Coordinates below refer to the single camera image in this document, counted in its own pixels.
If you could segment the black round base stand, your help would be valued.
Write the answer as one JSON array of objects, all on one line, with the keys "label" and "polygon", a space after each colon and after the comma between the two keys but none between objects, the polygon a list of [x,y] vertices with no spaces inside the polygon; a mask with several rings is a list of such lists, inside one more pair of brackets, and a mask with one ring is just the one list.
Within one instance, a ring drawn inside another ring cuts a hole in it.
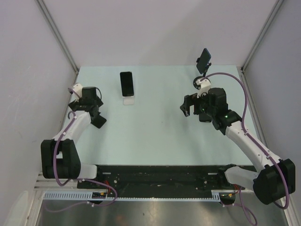
[{"label": "black round base stand", "polygon": [[202,79],[202,78],[204,78],[205,76],[206,76],[206,73],[207,73],[207,71],[208,71],[208,69],[209,69],[209,67],[211,66],[212,64],[211,63],[208,63],[207,65],[206,65],[206,67],[204,68],[204,70],[202,71],[202,72],[200,72],[200,76],[198,76],[198,77],[196,77],[194,80],[193,80],[193,86],[194,86],[194,88],[196,88],[196,89],[200,89],[201,88],[201,85],[199,84],[199,80],[200,79]]}]

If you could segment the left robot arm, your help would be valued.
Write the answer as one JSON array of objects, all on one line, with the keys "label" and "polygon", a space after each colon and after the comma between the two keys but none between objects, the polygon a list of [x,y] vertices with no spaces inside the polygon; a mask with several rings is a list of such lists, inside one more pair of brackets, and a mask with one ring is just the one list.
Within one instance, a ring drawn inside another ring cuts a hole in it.
[{"label": "left robot arm", "polygon": [[97,87],[83,87],[79,83],[70,91],[76,97],[68,104],[68,125],[41,143],[42,174],[44,178],[55,179],[60,186],[64,185],[60,179],[87,179],[93,188],[99,188],[104,182],[103,175],[97,172],[96,165],[80,161],[76,143],[89,125],[100,129],[107,122],[99,111],[102,94]]}]

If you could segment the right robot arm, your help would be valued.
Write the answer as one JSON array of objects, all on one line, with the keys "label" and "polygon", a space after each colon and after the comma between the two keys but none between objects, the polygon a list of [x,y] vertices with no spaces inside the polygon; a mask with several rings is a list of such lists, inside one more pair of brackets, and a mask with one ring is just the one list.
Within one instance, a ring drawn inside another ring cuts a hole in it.
[{"label": "right robot arm", "polygon": [[186,117],[190,115],[191,106],[201,122],[211,122],[216,130],[240,148],[256,169],[249,171],[230,164],[218,175],[218,186],[228,189],[236,184],[252,190],[266,205],[285,198],[286,208],[290,194],[295,191],[295,164],[290,159],[282,160],[252,136],[244,126],[243,119],[229,109],[224,89],[211,88],[201,95],[186,95],[180,106]]}]

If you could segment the black folding phone stand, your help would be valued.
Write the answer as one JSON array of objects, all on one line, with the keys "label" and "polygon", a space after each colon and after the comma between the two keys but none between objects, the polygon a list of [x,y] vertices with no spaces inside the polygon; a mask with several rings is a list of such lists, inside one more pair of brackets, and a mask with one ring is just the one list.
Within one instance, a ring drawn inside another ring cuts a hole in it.
[{"label": "black folding phone stand", "polygon": [[96,128],[100,129],[106,122],[107,120],[104,117],[102,117],[101,115],[97,115],[91,121],[91,124],[94,125]]}]

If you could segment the white phone stand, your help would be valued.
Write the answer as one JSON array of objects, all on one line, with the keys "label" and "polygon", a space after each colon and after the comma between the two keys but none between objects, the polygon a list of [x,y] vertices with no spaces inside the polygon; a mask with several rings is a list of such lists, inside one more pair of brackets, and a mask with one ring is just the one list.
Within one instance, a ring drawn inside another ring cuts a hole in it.
[{"label": "white phone stand", "polygon": [[123,105],[133,105],[135,103],[135,96],[123,96]]}]

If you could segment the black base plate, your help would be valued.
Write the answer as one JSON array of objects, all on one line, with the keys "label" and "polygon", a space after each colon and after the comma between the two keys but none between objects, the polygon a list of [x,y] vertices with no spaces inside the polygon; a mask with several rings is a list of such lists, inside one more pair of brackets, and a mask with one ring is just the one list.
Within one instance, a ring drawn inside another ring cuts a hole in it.
[{"label": "black base plate", "polygon": [[236,193],[238,185],[221,175],[222,165],[99,165],[95,180],[112,186],[118,197],[201,198],[212,190]]}]

